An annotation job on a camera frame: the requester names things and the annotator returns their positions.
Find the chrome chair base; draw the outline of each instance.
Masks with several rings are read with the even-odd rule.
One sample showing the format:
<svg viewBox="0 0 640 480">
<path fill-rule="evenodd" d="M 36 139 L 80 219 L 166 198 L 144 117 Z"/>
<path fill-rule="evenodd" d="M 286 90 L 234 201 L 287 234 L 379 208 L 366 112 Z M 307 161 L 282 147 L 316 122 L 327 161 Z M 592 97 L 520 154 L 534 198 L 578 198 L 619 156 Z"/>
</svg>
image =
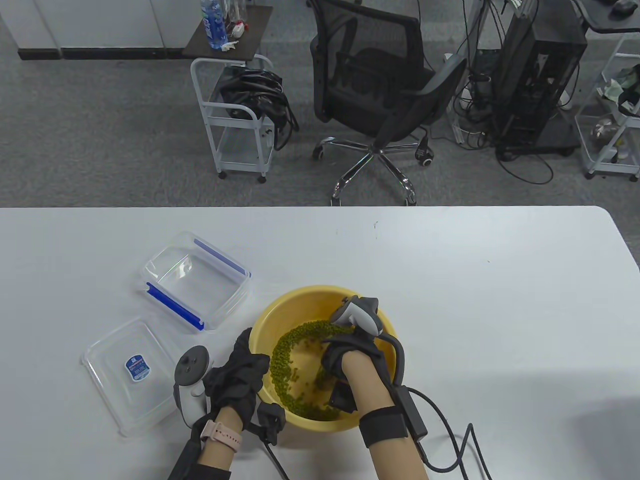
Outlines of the chrome chair base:
<svg viewBox="0 0 640 480">
<path fill-rule="evenodd" d="M 320 160 L 324 156 L 324 146 L 325 145 L 334 145 L 340 148 L 346 148 L 348 150 L 356 150 L 358 152 L 363 152 L 364 156 L 360 159 L 357 164 L 352 166 L 343 176 L 340 177 L 338 183 L 336 183 L 333 194 L 331 195 L 331 206 L 340 206 L 340 194 L 342 190 L 351 182 L 356 175 L 364 168 L 364 166 L 369 163 L 373 159 L 377 159 L 380 161 L 387 170 L 391 172 L 391 174 L 400 182 L 400 185 L 404 188 L 404 204 L 407 206 L 415 206 L 417 205 L 415 200 L 415 190 L 413 188 L 413 184 L 411 181 L 403 174 L 398 167 L 396 167 L 391 160 L 387 157 L 387 154 L 395 154 L 400 152 L 409 152 L 415 150 L 418 147 L 418 142 L 414 143 L 402 143 L 400 145 L 389 145 L 382 150 L 374 150 L 372 145 L 365 145 L 364 143 L 358 143 L 355 141 L 349 140 L 338 140 L 334 137 L 328 137 L 324 140 L 320 141 L 313 153 L 314 160 Z"/>
</svg>

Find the plastic container lid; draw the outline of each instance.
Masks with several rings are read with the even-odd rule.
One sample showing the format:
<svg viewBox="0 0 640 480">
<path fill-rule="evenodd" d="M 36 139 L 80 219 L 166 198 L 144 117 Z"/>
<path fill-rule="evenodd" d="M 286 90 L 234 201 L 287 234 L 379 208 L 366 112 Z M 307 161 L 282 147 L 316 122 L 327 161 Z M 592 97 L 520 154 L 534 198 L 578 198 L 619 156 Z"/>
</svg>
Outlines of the plastic container lid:
<svg viewBox="0 0 640 480">
<path fill-rule="evenodd" d="M 124 436 L 141 433 L 176 409 L 173 372 L 177 359 L 172 357 L 179 357 L 176 352 L 180 350 L 177 345 L 167 348 L 172 335 L 158 332 L 157 324 L 135 319 L 91 345 L 82 356 Z"/>
<path fill-rule="evenodd" d="M 217 328 L 246 296 L 251 273 L 231 256 L 183 232 L 142 270 L 147 293 L 197 330 Z"/>
</svg>

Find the computer tower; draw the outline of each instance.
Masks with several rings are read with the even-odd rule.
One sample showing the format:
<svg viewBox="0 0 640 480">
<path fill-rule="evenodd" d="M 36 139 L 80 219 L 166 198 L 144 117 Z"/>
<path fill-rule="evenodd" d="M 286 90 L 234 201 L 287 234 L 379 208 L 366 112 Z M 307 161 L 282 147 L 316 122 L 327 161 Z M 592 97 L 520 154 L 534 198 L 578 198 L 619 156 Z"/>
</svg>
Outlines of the computer tower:
<svg viewBox="0 0 640 480">
<path fill-rule="evenodd" d="M 533 145 L 587 47 L 570 0 L 538 0 L 514 17 L 492 75 L 496 142 Z"/>
</svg>

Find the black bag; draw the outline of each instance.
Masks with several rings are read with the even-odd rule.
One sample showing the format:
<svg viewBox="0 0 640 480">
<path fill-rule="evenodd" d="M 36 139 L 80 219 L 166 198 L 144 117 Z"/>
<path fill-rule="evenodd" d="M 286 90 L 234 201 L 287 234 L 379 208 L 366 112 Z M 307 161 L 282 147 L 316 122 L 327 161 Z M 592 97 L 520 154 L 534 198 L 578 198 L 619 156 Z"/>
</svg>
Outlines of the black bag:
<svg viewBox="0 0 640 480">
<path fill-rule="evenodd" d="M 246 67 L 225 67 L 217 90 L 224 103 L 244 105 L 260 118 L 266 115 L 275 125 L 275 150 L 282 148 L 289 142 L 291 134 L 300 130 L 298 121 L 291 111 L 289 100 L 282 91 L 282 78 L 268 70 L 253 70 Z M 244 110 L 227 109 L 231 118 L 251 120 L 251 116 Z M 279 145 L 278 137 L 284 135 Z"/>
</svg>

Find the plastic bottle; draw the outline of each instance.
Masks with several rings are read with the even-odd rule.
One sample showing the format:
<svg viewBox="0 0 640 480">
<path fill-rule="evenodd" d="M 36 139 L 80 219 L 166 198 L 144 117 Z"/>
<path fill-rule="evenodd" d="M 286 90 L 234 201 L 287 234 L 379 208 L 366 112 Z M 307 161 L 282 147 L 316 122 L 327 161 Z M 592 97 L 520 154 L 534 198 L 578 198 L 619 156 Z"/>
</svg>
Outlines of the plastic bottle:
<svg viewBox="0 0 640 480">
<path fill-rule="evenodd" d="M 200 0 L 200 9 L 204 30 L 207 33 L 209 45 L 214 50 L 222 50 L 222 45 L 228 43 L 225 15 L 218 0 Z"/>
</svg>

